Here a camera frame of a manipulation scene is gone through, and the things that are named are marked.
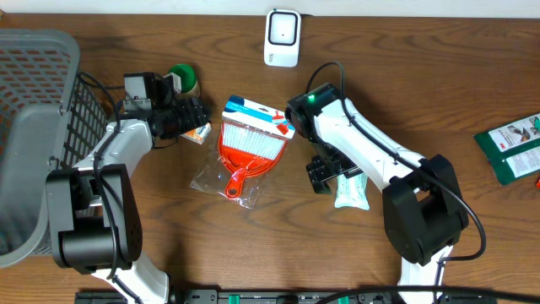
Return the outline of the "orange snack box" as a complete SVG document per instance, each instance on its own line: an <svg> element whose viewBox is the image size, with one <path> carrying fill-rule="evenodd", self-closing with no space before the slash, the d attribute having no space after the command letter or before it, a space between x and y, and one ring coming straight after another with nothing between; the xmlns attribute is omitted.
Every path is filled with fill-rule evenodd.
<svg viewBox="0 0 540 304"><path fill-rule="evenodd" d="M205 125L192 129L186 133L183 133L181 136L183 138L189 139L196 144L203 144L212 129L212 124L207 122Z"/></svg>

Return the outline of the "green lid white jar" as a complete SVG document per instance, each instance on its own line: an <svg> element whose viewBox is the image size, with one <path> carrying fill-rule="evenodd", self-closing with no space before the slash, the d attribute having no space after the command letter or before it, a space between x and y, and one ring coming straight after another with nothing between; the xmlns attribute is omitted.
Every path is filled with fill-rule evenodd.
<svg viewBox="0 0 540 304"><path fill-rule="evenodd" d="M175 97L177 99L199 97L201 95L197 75L192 66L188 64L176 64L169 69L169 73L175 74L180 79L180 88L175 89Z"/></svg>

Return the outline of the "pale green wipes packet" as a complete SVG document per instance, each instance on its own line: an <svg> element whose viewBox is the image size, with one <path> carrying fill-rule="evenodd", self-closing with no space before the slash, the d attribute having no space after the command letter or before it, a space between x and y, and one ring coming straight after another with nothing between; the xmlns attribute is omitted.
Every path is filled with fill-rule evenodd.
<svg viewBox="0 0 540 304"><path fill-rule="evenodd" d="M368 178L364 173L347 178L345 175L337 177L337 195L335 208L353 207L369 210L370 205L366 195Z"/></svg>

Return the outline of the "red dustpan brush package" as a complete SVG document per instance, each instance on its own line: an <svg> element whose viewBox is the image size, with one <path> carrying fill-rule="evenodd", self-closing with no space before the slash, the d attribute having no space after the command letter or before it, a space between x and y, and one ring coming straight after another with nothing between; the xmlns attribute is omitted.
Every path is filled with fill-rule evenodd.
<svg viewBox="0 0 540 304"><path fill-rule="evenodd" d="M294 134L284 111L231 95L191 188L253 208Z"/></svg>

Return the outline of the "green grip gloves package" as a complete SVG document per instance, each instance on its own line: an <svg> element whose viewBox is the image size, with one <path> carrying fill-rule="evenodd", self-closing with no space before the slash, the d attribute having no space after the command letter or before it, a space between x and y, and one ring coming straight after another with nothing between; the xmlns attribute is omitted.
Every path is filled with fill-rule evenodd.
<svg viewBox="0 0 540 304"><path fill-rule="evenodd" d="M539 114L473 136L501 185L539 172Z"/></svg>

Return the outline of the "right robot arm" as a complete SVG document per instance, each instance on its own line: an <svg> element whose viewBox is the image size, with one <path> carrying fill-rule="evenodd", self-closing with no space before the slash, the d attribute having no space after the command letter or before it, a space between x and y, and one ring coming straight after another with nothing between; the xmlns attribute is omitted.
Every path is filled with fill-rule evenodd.
<svg viewBox="0 0 540 304"><path fill-rule="evenodd" d="M316 151L306 167L316 193L328 180L365 174L381 192L384 228L402 258L399 285L439 285L469 224L450 161L407 149L363 117L332 84L289 100L285 116Z"/></svg>

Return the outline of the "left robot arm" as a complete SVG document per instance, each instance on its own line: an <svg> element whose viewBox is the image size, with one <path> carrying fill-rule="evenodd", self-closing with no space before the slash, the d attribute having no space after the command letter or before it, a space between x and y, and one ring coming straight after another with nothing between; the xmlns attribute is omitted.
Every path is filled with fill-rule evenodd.
<svg viewBox="0 0 540 304"><path fill-rule="evenodd" d="M112 101L114 119L75 166L46 178L52 256L64 269L112 286L125 303L182 303L170 276L143 252L143 228L131 176L156 139L179 138L206 125L209 111L181 95L176 73L127 73L126 98Z"/></svg>

